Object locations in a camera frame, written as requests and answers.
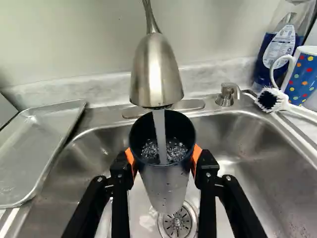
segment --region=dish soap bottle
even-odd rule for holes
[[[271,86],[269,68],[283,55],[293,55],[303,44],[311,22],[316,0],[281,0],[266,32],[254,70],[253,89],[260,91]],[[288,60],[280,60],[274,78],[280,78],[288,67]]]

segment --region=metal baking sheet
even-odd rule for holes
[[[75,100],[29,108],[0,131],[0,209],[20,206],[41,189],[85,105]]]

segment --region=sink basin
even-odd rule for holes
[[[267,236],[315,237],[316,157],[246,96],[227,108],[216,105],[213,97],[204,102],[204,109],[185,113],[194,124],[197,143],[217,159],[219,176],[236,176]],[[90,180],[101,174],[109,177],[113,159],[128,147],[128,134],[135,120],[124,119],[123,110],[112,107],[86,112],[74,138],[57,158],[41,194],[33,200],[18,237],[61,237]],[[185,200],[197,214],[199,190],[191,175]],[[151,207],[139,175],[129,192],[129,205],[132,237],[162,237],[159,214]],[[218,237],[233,238],[219,200],[216,209]]]

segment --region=sink drain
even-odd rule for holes
[[[178,212],[172,215],[160,214],[158,229],[163,238],[194,238],[197,230],[194,208],[184,201]]]

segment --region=water stream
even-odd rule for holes
[[[158,155],[161,165],[167,165],[167,149],[165,135],[165,109],[152,110],[155,131],[158,141]]]

